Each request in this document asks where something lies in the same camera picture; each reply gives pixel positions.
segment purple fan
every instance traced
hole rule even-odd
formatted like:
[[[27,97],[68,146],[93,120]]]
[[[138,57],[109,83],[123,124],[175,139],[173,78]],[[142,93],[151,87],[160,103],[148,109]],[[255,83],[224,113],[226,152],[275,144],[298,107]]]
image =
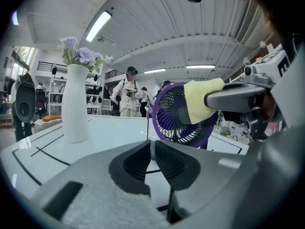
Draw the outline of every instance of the purple fan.
[[[161,140],[201,147],[213,131],[214,118],[191,124],[184,96],[184,84],[170,85],[159,93],[152,110],[153,126]]]

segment orange object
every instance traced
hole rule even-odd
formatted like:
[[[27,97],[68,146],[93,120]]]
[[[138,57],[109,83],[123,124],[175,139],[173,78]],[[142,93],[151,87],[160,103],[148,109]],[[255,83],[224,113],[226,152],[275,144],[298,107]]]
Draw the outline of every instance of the orange object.
[[[42,121],[44,122],[48,122],[50,120],[57,120],[57,119],[61,119],[61,116],[57,116],[57,115],[48,115],[42,118]]]

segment fluorescent light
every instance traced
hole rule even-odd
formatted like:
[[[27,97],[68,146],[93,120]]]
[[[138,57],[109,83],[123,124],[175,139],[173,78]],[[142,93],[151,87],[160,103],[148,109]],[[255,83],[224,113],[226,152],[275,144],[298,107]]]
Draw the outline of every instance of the fluorescent light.
[[[215,65],[187,65],[187,69],[214,69]]]
[[[13,22],[14,25],[19,25],[18,18],[17,18],[17,10],[11,16],[11,21]]]
[[[156,73],[156,72],[161,72],[161,71],[166,71],[165,69],[159,69],[159,70],[154,70],[154,71],[145,71],[145,74],[150,74],[150,73]]]
[[[89,31],[88,36],[86,37],[86,41],[92,42],[96,34],[104,26],[104,24],[106,24],[106,22],[111,18],[111,16],[112,14],[107,11],[104,11]]]

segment white jacket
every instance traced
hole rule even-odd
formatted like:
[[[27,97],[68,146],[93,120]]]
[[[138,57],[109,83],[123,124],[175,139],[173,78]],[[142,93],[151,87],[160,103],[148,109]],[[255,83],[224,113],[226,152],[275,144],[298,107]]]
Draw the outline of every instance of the white jacket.
[[[137,93],[133,95],[132,97],[127,96],[126,88],[136,88]],[[138,84],[137,81],[131,81],[129,82],[127,78],[125,80],[121,80],[120,83],[113,89],[112,97],[115,99],[116,96],[121,96],[121,101],[120,101],[120,112],[125,109],[132,109],[133,111],[136,110],[136,99],[139,99],[142,97],[142,90],[140,85]]]

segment white table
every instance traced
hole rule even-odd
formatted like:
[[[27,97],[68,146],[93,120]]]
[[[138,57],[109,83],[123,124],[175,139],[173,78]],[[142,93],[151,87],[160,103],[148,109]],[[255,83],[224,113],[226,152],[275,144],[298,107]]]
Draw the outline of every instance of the white table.
[[[58,124],[5,148],[0,158],[16,190],[31,198],[39,186],[80,158],[107,149],[146,140],[146,118],[88,115],[90,138],[80,144],[65,142]],[[159,140],[150,119],[149,138]],[[208,150],[244,155],[248,146],[212,133]],[[152,203],[167,205],[170,186],[154,161],[148,166],[145,183]]]

